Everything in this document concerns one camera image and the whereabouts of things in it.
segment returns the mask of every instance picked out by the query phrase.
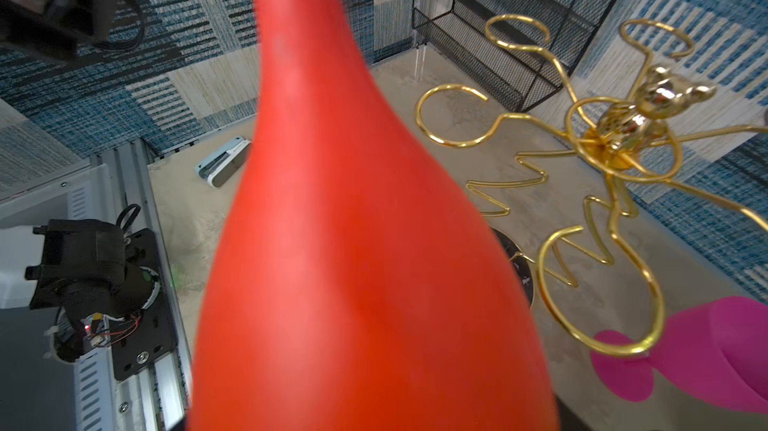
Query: black wire mesh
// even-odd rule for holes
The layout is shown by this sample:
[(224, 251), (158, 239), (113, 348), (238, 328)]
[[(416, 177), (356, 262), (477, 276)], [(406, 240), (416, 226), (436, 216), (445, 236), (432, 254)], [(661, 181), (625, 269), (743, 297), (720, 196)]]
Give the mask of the black wire mesh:
[[(460, 68), (469, 73), (491, 95), (509, 96), (511, 90), (518, 96), (508, 98), (516, 106), (504, 106), (513, 111), (526, 112), (549, 98), (562, 87), (562, 80), (554, 67), (539, 56), (525, 52), (505, 52), (490, 44), (483, 36), (485, 21), (496, 14), (523, 14), (531, 16), (550, 29), (552, 39), (548, 48), (561, 60), (571, 74), (587, 46), (597, 32), (615, 0), (453, 0), (450, 13), (430, 20), (414, 10), (414, 28), (436, 44)], [(494, 25), (494, 34), (507, 42), (542, 44), (542, 33), (535, 27), (516, 22)], [(460, 52), (443, 48), (447, 42), (461, 48)], [(482, 72), (491, 71), (484, 78)], [(498, 85), (503, 90), (494, 90)]]

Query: gold wire rack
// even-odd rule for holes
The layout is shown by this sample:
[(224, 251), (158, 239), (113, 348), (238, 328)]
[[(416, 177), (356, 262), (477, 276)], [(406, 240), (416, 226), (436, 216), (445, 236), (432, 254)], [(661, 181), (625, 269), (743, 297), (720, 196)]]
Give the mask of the gold wire rack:
[[(661, 64), (653, 64), (654, 52), (647, 46), (633, 39), (628, 33), (628, 26), (630, 25), (653, 26), (664, 32), (671, 33), (685, 44), (684, 50), (668, 54), (667, 56), (669, 58), (683, 58), (692, 53), (694, 51), (693, 40), (686, 33), (668, 24), (645, 18), (630, 19), (623, 22), (619, 28), (622, 39), (633, 48), (642, 52), (645, 56), (643, 65), (638, 71), (638, 75), (635, 78), (628, 95), (626, 98), (594, 96), (579, 99), (571, 84), (570, 78), (565, 73), (560, 61), (558, 61), (557, 57), (555, 57), (552, 52), (542, 46), (504, 42), (494, 36), (491, 31), (491, 26), (497, 22), (508, 21), (523, 22), (535, 26), (544, 35), (544, 45), (548, 44), (550, 40), (549, 29), (543, 23), (528, 16), (520, 14), (503, 14), (494, 16), (485, 23), (485, 37), (498, 47), (508, 51), (523, 51), (540, 54), (554, 66), (560, 74), (566, 92), (568, 92), (568, 95), (573, 101), (573, 104), (565, 115), (564, 130), (556, 129), (530, 114), (504, 113), (499, 115), (491, 128), (479, 138), (472, 140), (449, 140), (441, 138), (424, 125), (422, 119), (422, 107), (430, 96), (447, 90), (460, 90), (462, 92), (473, 94), (481, 100), (488, 100), (483, 93), (474, 88), (465, 86), (464, 84), (442, 84), (428, 90), (416, 103), (416, 124), (431, 140), (451, 148), (472, 148), (485, 142), (494, 135), (504, 120), (520, 120), (528, 122), (568, 143), (571, 148), (569, 150), (521, 151), (514, 156), (514, 160), (518, 164), (532, 170), (538, 174), (538, 177), (527, 180), (500, 182), (468, 180), (466, 187), (469, 191), (497, 207), (497, 210), (483, 211), (482, 214), (486, 217), (506, 216), (509, 214), (510, 210), (509, 206), (488, 195), (483, 189), (535, 186), (547, 182), (547, 171), (530, 162), (530, 159), (532, 158), (548, 159), (554, 157), (578, 156), (587, 161), (590, 166), (599, 170), (603, 175), (606, 191), (608, 192), (608, 199), (590, 195), (584, 198), (582, 204), (584, 220), (586, 221), (588, 232), (598, 248), (598, 252), (591, 251), (588, 248), (581, 246), (581, 244), (569, 239), (571, 235), (581, 233), (584, 230), (583, 226), (577, 225), (554, 232), (544, 241), (535, 259), (522, 252), (519, 253), (519, 256), (535, 266), (537, 282), (544, 303), (552, 313), (554, 319), (558, 321), (572, 337), (581, 341), (590, 349), (610, 356), (631, 357), (646, 353), (648, 349), (658, 342), (664, 331), (664, 298), (656, 276), (648, 267), (648, 264), (619, 232), (620, 217), (633, 218), (638, 215), (638, 207), (630, 197), (626, 183), (664, 184), (673, 187), (674, 189), (692, 194), (718, 206), (737, 211), (744, 216), (749, 217), (764, 231), (768, 231), (768, 222), (754, 210), (722, 196), (717, 196), (706, 192), (705, 190), (673, 180), (683, 166), (683, 148), (681, 143), (741, 132), (768, 133), (768, 128), (744, 124), (731, 126), (729, 128), (706, 130), (679, 137), (672, 131), (672, 129), (670, 129), (666, 121), (668, 118), (677, 116), (688, 109), (692, 104), (711, 98), (715, 94), (715, 87), (705, 83), (694, 83), (684, 76), (673, 73)], [(592, 121), (584, 111), (585, 105), (594, 103), (607, 103), (610, 105), (600, 116), (598, 122)], [(577, 134), (574, 129), (574, 117), (576, 114), (578, 115), (578, 118), (587, 125), (587, 130), (581, 135)], [(663, 173), (656, 173), (641, 164), (641, 152), (648, 148), (655, 148), (658, 146), (670, 146), (674, 155), (673, 164)], [(602, 343), (579, 330), (568, 320), (562, 311), (560, 311), (557, 304), (552, 300), (552, 295), (550, 294), (547, 282), (544, 279), (545, 273), (549, 273), (570, 287), (578, 287), (578, 280), (568, 267), (568, 264), (565, 262), (565, 259), (558, 248), (558, 244), (561, 243), (568, 244), (604, 265), (610, 266), (614, 264), (614, 256), (610, 253), (598, 231), (598, 225), (595, 222), (592, 212), (594, 204), (608, 208), (609, 215), (606, 230), (610, 239), (619, 246), (630, 261), (638, 268), (640, 275), (643, 277), (648, 286), (648, 290), (650, 291), (654, 310), (651, 328), (645, 337), (635, 343), (624, 345)], [(562, 269), (562, 272), (560, 273), (555, 272), (550, 267), (544, 265), (550, 250), (552, 250), (555, 260)]]

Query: gold zigzag wire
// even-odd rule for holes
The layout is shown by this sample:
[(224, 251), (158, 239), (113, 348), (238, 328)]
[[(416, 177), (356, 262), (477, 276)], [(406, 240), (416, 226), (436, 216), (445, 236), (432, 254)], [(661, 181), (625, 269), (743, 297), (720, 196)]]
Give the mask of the gold zigzag wire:
[[(501, 124), (503, 120), (507, 120), (507, 119), (524, 120), (530, 124), (534, 124), (540, 129), (543, 129), (549, 134), (552, 134), (554, 136), (557, 136), (558, 138), (562, 138), (563, 140), (566, 140), (571, 144), (571, 147), (572, 147), (571, 150), (518, 152), (515, 155), (515, 161), (519, 163), (521, 166), (527, 167), (528, 169), (537, 173), (538, 177), (536, 178), (527, 179), (527, 180), (516, 180), (516, 181), (501, 181), (501, 182), (468, 180), (466, 183), (466, 187), (469, 191), (480, 196), (481, 198), (488, 201), (489, 203), (494, 204), (494, 206), (497, 206), (498, 208), (500, 208), (500, 210), (482, 211), (482, 214), (486, 217), (506, 216), (510, 213), (510, 208), (509, 206), (502, 203), (501, 201), (486, 194), (482, 190), (482, 188), (505, 189), (505, 188), (515, 188), (515, 187), (535, 186), (537, 184), (543, 184), (548, 181), (548, 178), (549, 178), (548, 173), (545, 170), (543, 170), (541, 167), (538, 167), (535, 164), (528, 161), (526, 158), (541, 159), (541, 158), (551, 158), (551, 157), (579, 156), (582, 159), (586, 160), (591, 166), (600, 170), (604, 175), (604, 183), (606, 186), (606, 190), (608, 191), (609, 198), (608, 200), (604, 200), (598, 196), (589, 195), (584, 198), (582, 207), (584, 210), (584, 220), (586, 221), (588, 231), (591, 234), (594, 240), (594, 243), (597, 245), (601, 254), (595, 253), (594, 251), (591, 251), (588, 248), (581, 246), (581, 244), (578, 244), (572, 241), (571, 239), (569, 239), (568, 236), (570, 236), (571, 234), (576, 234), (584, 230), (584, 227), (582, 226), (572, 226), (572, 227), (567, 227), (553, 233), (542, 244), (542, 247), (540, 248), (536, 259), (531, 258), (530, 256), (526, 255), (522, 251), (519, 251), (518, 253), (516, 253), (513, 256), (513, 258), (517, 256), (523, 257), (525, 260), (533, 263), (537, 267), (536, 275), (539, 282), (542, 299), (546, 304), (547, 308), (552, 313), (555, 320), (558, 321), (562, 325), (562, 327), (571, 334), (572, 337), (581, 341), (591, 349), (594, 349), (600, 353), (608, 354), (611, 356), (630, 357), (630, 356), (637, 356), (638, 354), (641, 354), (641, 353), (645, 353), (661, 337), (661, 333), (664, 329), (665, 305), (664, 305), (664, 298), (661, 295), (661, 290), (659, 288), (659, 284), (655, 275), (651, 272), (650, 268), (648, 267), (648, 264), (645, 263), (645, 261), (642, 259), (640, 254), (621, 236), (618, 230), (619, 217), (623, 216), (623, 217), (632, 218), (638, 215), (638, 207), (634, 203), (632, 198), (629, 196), (629, 192), (627, 190), (625, 183), (635, 182), (635, 183), (642, 183), (642, 184), (651, 184), (651, 183), (665, 184), (667, 186), (673, 187), (674, 189), (681, 190), (683, 192), (697, 196), (700, 199), (707, 200), (718, 206), (722, 206), (726, 209), (740, 212), (741, 214), (745, 215), (746, 217), (749, 217), (752, 221), (757, 223), (757, 225), (760, 226), (764, 231), (768, 231), (768, 222), (766, 222), (766, 220), (763, 219), (763, 217), (761, 217), (760, 215), (758, 215), (754, 210), (751, 210), (748, 207), (742, 206), (741, 204), (738, 204), (732, 200), (728, 200), (724, 197), (711, 194), (705, 190), (701, 190), (696, 187), (689, 186), (688, 184), (683, 184), (683, 183), (672, 180), (672, 177), (677, 174), (677, 172), (680, 170), (683, 164), (683, 150), (680, 143), (690, 141), (690, 140), (712, 138), (712, 137), (721, 136), (724, 134), (733, 134), (733, 133), (740, 133), (740, 132), (768, 133), (768, 128), (762, 127), (762, 126), (753, 126), (753, 125), (737, 125), (737, 126), (731, 126), (729, 128), (706, 130), (706, 131), (701, 131), (693, 134), (686, 134), (677, 138), (675, 134), (672, 132), (672, 130), (667, 127), (665, 119), (675, 116), (680, 112), (684, 111), (688, 106), (690, 106), (690, 102), (696, 102), (696, 100), (692, 100), (690, 102), (681, 101), (680, 103), (673, 102), (673, 105), (663, 107), (663, 108), (654, 108), (653, 107), (653, 105), (655, 105), (654, 102), (651, 102), (652, 105), (650, 107), (648, 105), (648, 102), (642, 102), (642, 98), (644, 96), (641, 95), (640, 90), (643, 89), (644, 86), (649, 86), (654, 84), (653, 82), (649, 82), (649, 76), (651, 76), (653, 73), (658, 74), (662, 71), (665, 73), (668, 73), (668, 70), (661, 67), (657, 67), (657, 68), (651, 67), (651, 62), (653, 60), (654, 53), (647, 46), (632, 39), (629, 36), (627, 28), (629, 25), (653, 26), (665, 32), (669, 32), (673, 34), (676, 38), (678, 38), (684, 44), (686, 44), (686, 48), (682, 51), (672, 52), (668, 54), (670, 58), (682, 58), (684, 56), (687, 56), (691, 52), (693, 52), (694, 42), (690, 39), (690, 37), (686, 33), (682, 32), (681, 30), (673, 28), (668, 24), (651, 21), (649, 19), (644, 19), (644, 18), (630, 19), (622, 23), (622, 25), (620, 26), (620, 34), (622, 39), (625, 40), (632, 47), (641, 51), (645, 55), (643, 66), (638, 72), (638, 76), (634, 80), (632, 89), (630, 90), (627, 98), (619, 99), (619, 98), (611, 98), (608, 96), (595, 96), (592, 98), (579, 100), (576, 96), (575, 90), (573, 88), (573, 85), (571, 84), (571, 81), (568, 75), (565, 73), (560, 61), (558, 61), (558, 59), (552, 54), (552, 52), (548, 51), (546, 48), (543, 48), (542, 46), (530, 45), (530, 44), (507, 43), (500, 39), (497, 39), (493, 35), (493, 33), (491, 33), (491, 26), (495, 22), (501, 22), (501, 21), (518, 21), (518, 22), (523, 22), (523, 23), (527, 23), (535, 26), (540, 31), (542, 31), (544, 35), (544, 44), (548, 44), (550, 40), (549, 29), (543, 23), (536, 21), (535, 19), (529, 18), (527, 16), (522, 16), (520, 14), (503, 14), (503, 15), (495, 16), (494, 18), (489, 19), (485, 23), (485, 37), (489, 41), (497, 45), (498, 47), (508, 51), (523, 51), (523, 52), (532, 52), (532, 53), (540, 54), (542, 57), (547, 59), (547, 61), (549, 61), (554, 66), (554, 68), (560, 74), (563, 87), (568, 92), (568, 95), (571, 97), (571, 100), (573, 101), (573, 104), (571, 105), (571, 107), (568, 110), (568, 113), (566, 114), (565, 131), (556, 129), (551, 125), (544, 123), (542, 120), (536, 119), (529, 114), (504, 113), (499, 115), (496, 118), (496, 121), (494, 122), (494, 124), (491, 126), (491, 128), (488, 129), (488, 131), (484, 135), (480, 136), (479, 138), (476, 138), (473, 140), (464, 140), (464, 141), (447, 140), (444, 138), (440, 138), (434, 133), (432, 133), (429, 129), (427, 129), (427, 127), (424, 125), (422, 121), (422, 106), (424, 105), (425, 100), (427, 100), (430, 96), (434, 95), (437, 92), (441, 92), (445, 90), (461, 90), (469, 94), (474, 94), (475, 96), (477, 96), (482, 100), (488, 100), (488, 98), (485, 97), (485, 95), (482, 94), (481, 92), (473, 88), (469, 88), (468, 86), (465, 86), (463, 84), (442, 84), (440, 86), (437, 86), (433, 89), (428, 90), (416, 103), (415, 115), (416, 115), (417, 126), (421, 129), (421, 131), (427, 137), (429, 137), (430, 139), (434, 140), (439, 144), (452, 147), (452, 148), (471, 148), (471, 147), (477, 146), (478, 144), (481, 144), (482, 142), (485, 142), (488, 138), (491, 138), (491, 136), (494, 135), (494, 133), (498, 129), (498, 126)], [(666, 77), (667, 80), (661, 81), (660, 85), (674, 86), (676, 82), (690, 84), (690, 82), (685, 81), (684, 78), (677, 77), (676, 74), (664, 74), (664, 77)], [(704, 100), (704, 99), (708, 99), (709, 97), (711, 97), (712, 94), (714, 94), (714, 88), (708, 87), (705, 85), (696, 85), (695, 87), (689, 87), (685, 92), (691, 93), (691, 94), (698, 93), (696, 94), (695, 97), (699, 100)], [(632, 119), (634, 120), (635, 123), (638, 124), (638, 126), (635, 127), (636, 129), (627, 131), (622, 128), (617, 128), (616, 124), (611, 124), (610, 123), (611, 121), (608, 120), (607, 122), (608, 122), (609, 132), (607, 134), (601, 134), (600, 132), (598, 132), (598, 124), (605, 126), (603, 118), (600, 119), (600, 123), (596, 124), (586, 115), (586, 113), (583, 110), (583, 106), (585, 106), (586, 104), (598, 103), (598, 102), (603, 102), (603, 103), (607, 102), (612, 105), (612, 108), (616, 107), (616, 109), (619, 109), (621, 112), (630, 110), (631, 112), (634, 113), (632, 114), (633, 116)], [(578, 113), (581, 120), (583, 120), (589, 127), (589, 130), (587, 131), (587, 133), (584, 133), (584, 135), (582, 135), (581, 137), (577, 136), (574, 131), (574, 127), (573, 127), (574, 113)], [(643, 130), (644, 128), (642, 124), (645, 123), (646, 120), (648, 122), (652, 121), (653, 124), (657, 125), (657, 127), (654, 128), (655, 130), (658, 130), (658, 129), (662, 130), (663, 135), (660, 138), (656, 134), (652, 134), (651, 139), (648, 139), (648, 136), (641, 134), (642, 132), (645, 132), (645, 130)], [(609, 139), (611, 134), (617, 131), (620, 131), (621, 133), (624, 133), (624, 134), (621, 135), (622, 141), (618, 143), (618, 146), (619, 146), (618, 150), (615, 150), (617, 148), (609, 148), (608, 144), (610, 142)], [(627, 143), (629, 143), (630, 145), (629, 150), (621, 148), (621, 146), (624, 146)], [(657, 146), (664, 146), (664, 145), (670, 145), (674, 152), (674, 163), (672, 164), (672, 166), (667, 172), (663, 174), (657, 174), (651, 170), (646, 169), (639, 162), (639, 152), (641, 150), (648, 147), (657, 147)], [(628, 169), (628, 168), (634, 168), (636, 171), (639, 171), (640, 176), (627, 174), (623, 172), (624, 169)], [(590, 258), (600, 263), (603, 263), (608, 266), (614, 263), (614, 256), (610, 253), (608, 247), (605, 245), (602, 237), (600, 236), (600, 233), (598, 232), (598, 226), (595, 223), (594, 215), (592, 212), (592, 204), (598, 204), (600, 206), (608, 208), (609, 210), (608, 225), (607, 225), (608, 234), (610, 235), (611, 240), (619, 246), (619, 248), (627, 255), (630, 261), (638, 268), (640, 275), (644, 278), (644, 281), (646, 282), (646, 285), (648, 286), (648, 290), (651, 295), (651, 299), (654, 305), (653, 306), (654, 317), (652, 320), (651, 330), (648, 332), (648, 334), (644, 338), (637, 341), (636, 343), (629, 343), (629, 344), (620, 345), (620, 346), (609, 345), (606, 343), (602, 343), (598, 340), (595, 340), (590, 336), (588, 336), (587, 334), (583, 333), (563, 315), (563, 313), (559, 310), (559, 308), (554, 303), (554, 301), (552, 301), (552, 297), (550, 296), (546, 280), (544, 279), (544, 274), (548, 273), (553, 277), (557, 278), (558, 280), (562, 281), (563, 283), (569, 285), (570, 287), (574, 287), (574, 288), (578, 287), (578, 280), (574, 276), (571, 269), (568, 267), (567, 263), (565, 263), (565, 259), (563, 258), (562, 253), (558, 248), (559, 241), (563, 241), (565, 244), (569, 244), (570, 246), (574, 247), (578, 251), (581, 251), (582, 253), (588, 255)], [(563, 270), (562, 274), (556, 273), (552, 271), (552, 269), (544, 265), (544, 260), (550, 249), (552, 249), (552, 253), (554, 254), (555, 260), (560, 264), (560, 267)]]

